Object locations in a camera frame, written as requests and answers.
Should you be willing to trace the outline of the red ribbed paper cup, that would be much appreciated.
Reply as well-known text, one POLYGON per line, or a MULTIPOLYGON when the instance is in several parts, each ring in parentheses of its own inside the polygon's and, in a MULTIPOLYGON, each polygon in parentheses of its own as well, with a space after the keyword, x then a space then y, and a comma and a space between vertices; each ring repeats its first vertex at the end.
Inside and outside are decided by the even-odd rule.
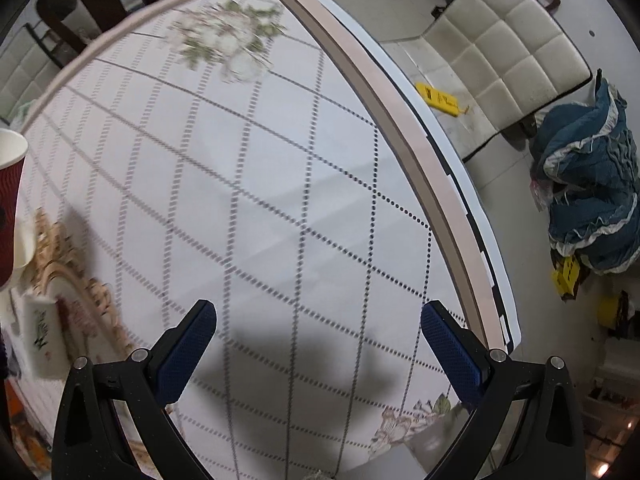
POLYGON ((4 286, 13 273, 17 196, 28 142, 9 129, 2 129, 0 138, 0 284, 4 286))

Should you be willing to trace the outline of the white floral tissue box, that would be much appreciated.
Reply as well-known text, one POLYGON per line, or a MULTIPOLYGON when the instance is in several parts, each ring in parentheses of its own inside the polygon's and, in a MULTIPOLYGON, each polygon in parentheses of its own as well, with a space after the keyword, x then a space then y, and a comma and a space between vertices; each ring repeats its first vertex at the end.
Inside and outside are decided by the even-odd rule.
POLYGON ((25 295, 21 330, 32 376, 45 380, 65 379, 70 361, 55 301, 45 296, 25 295))

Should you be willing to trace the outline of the yellow object on floor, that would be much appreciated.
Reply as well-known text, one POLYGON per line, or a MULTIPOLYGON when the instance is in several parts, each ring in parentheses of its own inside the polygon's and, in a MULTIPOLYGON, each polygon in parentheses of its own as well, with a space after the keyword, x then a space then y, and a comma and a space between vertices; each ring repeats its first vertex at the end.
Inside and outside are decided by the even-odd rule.
POLYGON ((578 287, 580 265, 574 256, 562 257, 554 264, 552 281, 561 297, 575 295, 578 287))

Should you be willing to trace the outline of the blue ruffled cloth pile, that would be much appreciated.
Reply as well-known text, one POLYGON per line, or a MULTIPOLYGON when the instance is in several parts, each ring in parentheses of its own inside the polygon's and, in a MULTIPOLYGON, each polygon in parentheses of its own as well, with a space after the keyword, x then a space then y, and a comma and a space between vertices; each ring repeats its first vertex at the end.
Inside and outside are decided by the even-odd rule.
POLYGON ((597 74, 593 101, 552 107, 530 147, 551 248, 597 274, 623 273, 639 260, 639 159, 626 110, 597 74))

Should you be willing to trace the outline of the yellow packet on chair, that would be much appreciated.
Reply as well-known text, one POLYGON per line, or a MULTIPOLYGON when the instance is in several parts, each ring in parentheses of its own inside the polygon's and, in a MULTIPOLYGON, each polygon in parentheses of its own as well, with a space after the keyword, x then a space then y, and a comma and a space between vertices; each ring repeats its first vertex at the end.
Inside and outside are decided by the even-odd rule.
POLYGON ((466 112, 465 108, 461 108, 458 100, 449 93, 435 89, 425 82, 416 82, 414 88, 420 94, 423 101, 431 108, 439 110, 442 113, 452 117, 458 117, 466 112))

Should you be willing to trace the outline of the white patterned tablecloth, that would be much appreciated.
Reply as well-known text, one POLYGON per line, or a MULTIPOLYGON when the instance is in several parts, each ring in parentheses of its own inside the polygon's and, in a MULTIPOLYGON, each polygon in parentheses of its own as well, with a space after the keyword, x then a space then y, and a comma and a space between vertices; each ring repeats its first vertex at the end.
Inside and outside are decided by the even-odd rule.
POLYGON ((440 301, 521 340, 477 190, 434 113, 332 0, 163 0, 30 99, 11 299, 14 388, 46 439, 63 380, 29 371, 25 295, 70 364, 126 358, 198 300, 213 340, 168 413, 217 479, 419 479, 465 414, 420 331, 440 301))

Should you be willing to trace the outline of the cream padded chair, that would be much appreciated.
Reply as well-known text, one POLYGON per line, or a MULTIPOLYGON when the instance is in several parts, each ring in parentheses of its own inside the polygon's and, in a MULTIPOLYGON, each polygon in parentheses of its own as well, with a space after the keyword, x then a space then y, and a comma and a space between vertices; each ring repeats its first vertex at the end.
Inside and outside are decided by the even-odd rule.
POLYGON ((458 116, 436 118, 462 160, 592 78, 538 0, 452 0, 422 35, 383 48, 411 82, 457 99, 458 116))

